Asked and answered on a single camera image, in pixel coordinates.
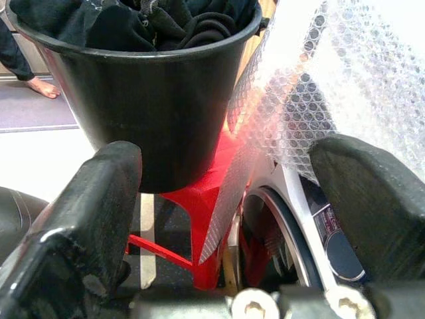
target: bucket rim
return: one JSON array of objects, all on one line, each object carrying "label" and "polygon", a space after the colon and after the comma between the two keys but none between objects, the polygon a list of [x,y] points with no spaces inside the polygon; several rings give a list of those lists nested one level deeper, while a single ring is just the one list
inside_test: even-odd
[{"label": "bucket rim", "polygon": [[245,43],[250,37],[256,34],[260,28],[262,20],[262,9],[259,2],[256,3],[254,16],[251,22],[235,35],[216,42],[210,45],[203,45],[200,47],[190,49],[180,49],[173,51],[155,51],[155,52],[127,52],[127,51],[111,51],[104,49],[83,48],[77,45],[72,45],[64,41],[57,40],[41,32],[32,30],[24,22],[19,21],[17,15],[10,9],[10,1],[6,3],[6,14],[11,24],[16,30],[23,34],[26,38],[30,39],[36,45],[42,45],[44,48],[52,50],[59,54],[77,54],[84,55],[91,58],[102,58],[105,60],[182,60],[187,58],[194,58],[196,56],[203,56],[211,54],[217,50],[223,51],[228,47]]}]

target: black cloth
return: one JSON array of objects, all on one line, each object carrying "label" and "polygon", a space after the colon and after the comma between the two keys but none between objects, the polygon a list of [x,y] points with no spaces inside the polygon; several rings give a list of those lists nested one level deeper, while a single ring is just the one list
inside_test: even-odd
[{"label": "black cloth", "polygon": [[0,19],[0,62],[16,75],[18,80],[29,81],[34,78],[31,67],[2,19]]},{"label": "black cloth", "polygon": [[11,0],[34,30],[112,51],[169,51],[215,43],[243,29],[257,0]]}]

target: gray floor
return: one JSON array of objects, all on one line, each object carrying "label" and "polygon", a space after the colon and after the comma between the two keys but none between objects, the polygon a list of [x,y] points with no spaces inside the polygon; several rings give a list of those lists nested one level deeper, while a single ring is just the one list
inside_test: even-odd
[{"label": "gray floor", "polygon": [[0,81],[0,133],[77,127],[62,96],[51,100],[20,81]]}]

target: bolt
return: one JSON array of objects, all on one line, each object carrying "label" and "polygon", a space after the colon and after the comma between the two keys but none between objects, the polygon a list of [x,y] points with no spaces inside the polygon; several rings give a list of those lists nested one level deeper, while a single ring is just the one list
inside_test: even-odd
[{"label": "bolt", "polygon": [[266,311],[261,305],[255,301],[252,301],[245,308],[245,319],[264,319],[266,317]]},{"label": "bolt", "polygon": [[240,292],[232,304],[234,319],[279,319],[278,305],[266,292],[246,289]]},{"label": "bolt", "polygon": [[342,319],[375,319],[371,303],[357,290],[336,286],[325,293],[332,310]]}]

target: white floor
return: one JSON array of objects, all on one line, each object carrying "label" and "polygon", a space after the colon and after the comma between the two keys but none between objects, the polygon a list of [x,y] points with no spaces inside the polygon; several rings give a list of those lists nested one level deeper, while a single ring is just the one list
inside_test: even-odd
[{"label": "white floor", "polygon": [[52,201],[93,155],[81,130],[0,134],[0,186]]}]

